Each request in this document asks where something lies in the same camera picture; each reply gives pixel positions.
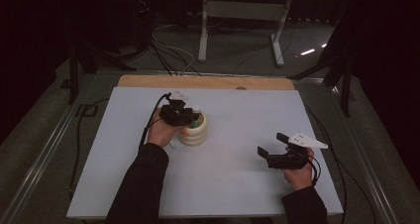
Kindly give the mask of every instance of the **hand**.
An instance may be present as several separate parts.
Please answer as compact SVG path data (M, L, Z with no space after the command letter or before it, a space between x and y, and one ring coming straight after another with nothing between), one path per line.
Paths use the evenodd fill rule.
M314 152L310 148L306 148L306 150L309 155L309 161L312 162ZM282 171L294 191L312 185L312 166L309 163L301 169L282 169Z
M167 144L169 144L173 135L184 127L172 127L166 124L158 115L159 112L160 108L157 109L157 112L155 113L154 119L152 121L152 125L149 127L148 143L153 143L164 148Z

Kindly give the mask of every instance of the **white table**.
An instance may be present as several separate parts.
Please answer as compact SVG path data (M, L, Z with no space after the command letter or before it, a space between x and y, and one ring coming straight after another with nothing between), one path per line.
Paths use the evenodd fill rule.
M92 145L67 217L104 218L157 100L178 90L200 105L209 120L208 138L197 147L167 146L161 218L262 216L284 213L280 197L291 192L280 170L266 166L261 146L285 153L281 132L314 137L298 91L115 87ZM316 189L330 214L342 213L334 184L319 150L322 175Z

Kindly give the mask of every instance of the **dark background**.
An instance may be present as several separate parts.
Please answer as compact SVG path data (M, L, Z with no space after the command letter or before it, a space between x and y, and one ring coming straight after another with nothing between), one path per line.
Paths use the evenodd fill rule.
M0 0L0 142L55 80L54 70L68 59L70 32L114 53L121 45L142 40L133 39L133 24L142 21L142 14L133 16L135 1ZM201 10L201 0L146 1L171 23L201 22L194 16ZM361 80L417 185L420 98L414 77L419 12L418 0L293 0L289 11L294 22L309 19L337 24L320 59L354 55L353 75ZM126 22L125 28L116 27L121 21Z

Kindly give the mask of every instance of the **white stand leg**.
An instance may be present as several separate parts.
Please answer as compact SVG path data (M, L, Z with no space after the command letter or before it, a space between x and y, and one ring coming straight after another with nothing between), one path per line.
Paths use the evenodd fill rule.
M275 39L275 34L271 34L271 44L272 44L272 50L274 51L274 59L275 59L275 64L277 66L284 66L284 60L283 60L283 55L281 54L281 48L280 48L280 43L274 40Z
M287 13L290 7L290 2L291 0L286 0L286 2L284 3L284 9L282 11L280 19L278 20L277 32L275 34L271 34L271 44L272 50L274 51L275 64L280 67L284 66L284 60L278 41L280 41L280 35L287 19Z
M198 50L198 61L204 62L207 56L207 0L203 0L203 15L201 24L200 49Z

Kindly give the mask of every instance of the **gray floor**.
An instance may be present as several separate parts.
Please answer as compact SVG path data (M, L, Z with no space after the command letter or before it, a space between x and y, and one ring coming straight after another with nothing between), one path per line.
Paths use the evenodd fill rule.
M159 25L154 35L162 44L179 49L178 52L187 62L192 61L192 58L183 51L192 54L194 61L191 66L202 75L284 77L314 65L322 52L321 46L328 42L334 27L319 23L287 23L280 38L285 61L282 68L274 65L275 59L268 44L268 35L274 29L275 27L270 26L246 33L210 35L205 62L196 61L199 26L185 28ZM315 52L301 55L310 49ZM165 58L176 67L178 74L184 70L184 64L179 60L170 56ZM152 50L127 64L136 67L138 71L135 73L139 74L166 73ZM120 75L124 73L127 72L102 64L97 74L83 76L82 87L85 90L82 89L72 107L67 105L68 90L59 88L62 81L68 78L68 62L57 69L55 83L0 147L0 213L3 218L9 217L8 220L12 220L10 223L81 223L65 217L70 203L69 182L76 158L78 118L73 117L75 108L79 104L89 104L109 97ZM373 205L377 223L420 223L419 191L363 94L358 80L352 80L351 118L346 118L337 105L337 93L320 83L325 73L326 70L322 70L312 74L310 78L296 81L295 87L305 104L325 126L338 158L355 179L352 180L344 172L343 183L331 150L323 151L343 204L347 193L345 223L373 223L372 212L358 185ZM186 74L196 75L190 68L186 70ZM106 102L100 103L96 116L82 120L77 177L88 156L105 108ZM70 115L71 119L62 120L66 115ZM308 116L317 138L325 141L315 117ZM56 129L63 124L65 130ZM48 152L42 152L45 148L48 148ZM43 164L37 160L40 154L44 154L41 158L46 158ZM342 215L330 216L329 221L340 223L341 218ZM274 223L286 223L282 216L271 219ZM252 223L249 218L218 221Z

